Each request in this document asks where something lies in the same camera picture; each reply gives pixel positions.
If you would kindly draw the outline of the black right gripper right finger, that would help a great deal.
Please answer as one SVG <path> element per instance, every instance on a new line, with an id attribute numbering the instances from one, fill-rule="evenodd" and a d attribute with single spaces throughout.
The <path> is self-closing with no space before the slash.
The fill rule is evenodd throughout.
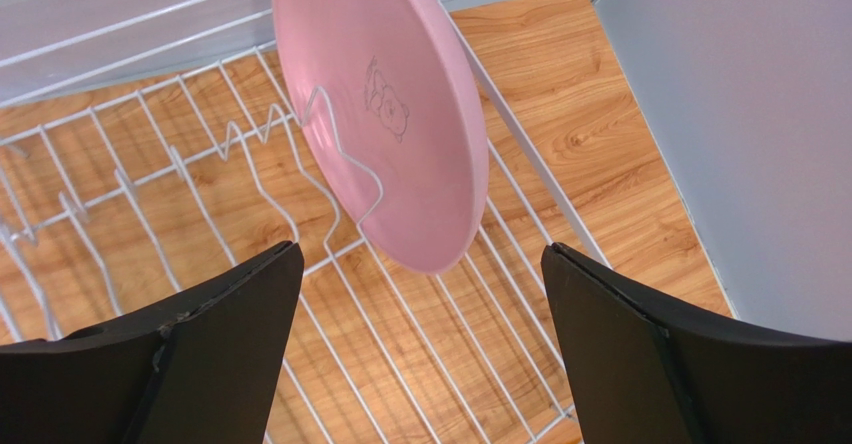
<path id="1" fill-rule="evenodd" d="M 562 243 L 541 269 L 588 443 L 847 443 L 851 345 L 687 303 Z"/>

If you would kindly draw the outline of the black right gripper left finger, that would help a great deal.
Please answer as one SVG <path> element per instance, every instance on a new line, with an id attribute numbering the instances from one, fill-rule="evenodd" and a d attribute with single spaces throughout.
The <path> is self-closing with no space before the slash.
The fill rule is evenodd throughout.
<path id="1" fill-rule="evenodd" d="M 1 349 L 5 443 L 260 443 L 303 280 L 284 241 L 129 314 Z"/>

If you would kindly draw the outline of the pink plate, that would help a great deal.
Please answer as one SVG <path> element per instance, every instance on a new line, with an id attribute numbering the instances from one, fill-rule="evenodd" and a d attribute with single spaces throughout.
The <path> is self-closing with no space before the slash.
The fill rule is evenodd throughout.
<path id="1" fill-rule="evenodd" d="M 454 266 L 482 220 L 488 146 L 439 0 L 272 0 L 284 82 L 327 183 L 400 265 Z"/>

